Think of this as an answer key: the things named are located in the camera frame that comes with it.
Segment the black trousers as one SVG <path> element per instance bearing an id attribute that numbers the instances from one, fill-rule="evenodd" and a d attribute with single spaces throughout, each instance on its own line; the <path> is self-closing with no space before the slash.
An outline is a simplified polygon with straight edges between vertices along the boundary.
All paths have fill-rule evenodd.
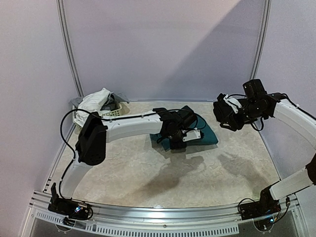
<path id="1" fill-rule="evenodd" d="M 231 112 L 233 108 L 230 103 L 224 100 L 226 94 L 220 93 L 217 97 L 217 101 L 213 103 L 213 113 L 218 122 L 222 122 Z"/>

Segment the teal green garment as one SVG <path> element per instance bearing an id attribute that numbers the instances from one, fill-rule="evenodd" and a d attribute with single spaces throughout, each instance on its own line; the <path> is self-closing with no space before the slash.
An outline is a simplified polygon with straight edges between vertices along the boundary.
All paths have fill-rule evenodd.
<path id="1" fill-rule="evenodd" d="M 180 109 L 155 108 L 160 116 L 162 128 L 150 138 L 161 144 L 165 151 L 184 151 L 187 146 L 216 145 L 218 139 L 206 120 L 189 106 Z"/>

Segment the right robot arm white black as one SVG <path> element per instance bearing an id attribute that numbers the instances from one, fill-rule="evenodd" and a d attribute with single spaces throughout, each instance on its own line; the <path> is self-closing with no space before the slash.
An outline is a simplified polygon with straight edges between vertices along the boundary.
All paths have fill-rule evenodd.
<path id="1" fill-rule="evenodd" d="M 243 94 L 220 94 L 213 104 L 223 129 L 259 133 L 272 156 L 280 180 L 255 205 L 259 215 L 274 208 L 274 200 L 316 184 L 316 118 L 284 92 L 267 92 L 260 79 L 242 86 Z"/>

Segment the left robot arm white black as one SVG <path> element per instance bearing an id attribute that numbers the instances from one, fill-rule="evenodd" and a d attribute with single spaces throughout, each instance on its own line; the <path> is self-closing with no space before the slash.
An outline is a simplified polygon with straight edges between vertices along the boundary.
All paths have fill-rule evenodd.
<path id="1" fill-rule="evenodd" d="M 94 166 L 106 158 L 106 145 L 118 139 L 144 134 L 159 134 L 162 139 L 182 142 L 183 134 L 190 126 L 194 113 L 181 109 L 155 108 L 135 115 L 101 117 L 97 112 L 84 111 L 88 115 L 78 136 L 75 147 L 71 147 L 73 158 L 65 169 L 58 185 L 59 195 L 54 206 L 62 214 L 73 210 L 71 199 L 75 189 Z"/>

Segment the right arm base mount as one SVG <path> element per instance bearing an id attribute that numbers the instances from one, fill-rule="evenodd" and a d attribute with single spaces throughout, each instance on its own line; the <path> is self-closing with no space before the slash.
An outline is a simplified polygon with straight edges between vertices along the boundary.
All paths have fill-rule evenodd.
<path id="1" fill-rule="evenodd" d="M 254 227 L 263 233 L 269 232 L 274 224 L 287 214 L 290 207 L 290 197 L 287 196 L 285 199 L 286 210 L 282 213 L 279 199 L 273 199 L 270 188 L 271 185 L 260 192 L 258 201 L 244 198 L 237 205 L 237 211 L 241 215 L 241 219 L 254 219 Z"/>

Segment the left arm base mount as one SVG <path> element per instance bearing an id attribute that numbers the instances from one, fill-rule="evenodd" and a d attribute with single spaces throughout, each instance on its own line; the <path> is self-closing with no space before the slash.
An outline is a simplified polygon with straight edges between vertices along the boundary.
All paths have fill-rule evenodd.
<path id="1" fill-rule="evenodd" d="M 78 202 L 71 198 L 63 198 L 57 194 L 56 183 L 51 187 L 51 199 L 48 211 L 63 215 L 63 225 L 74 226 L 76 221 L 87 221 L 93 217 L 93 209 L 84 201 Z"/>

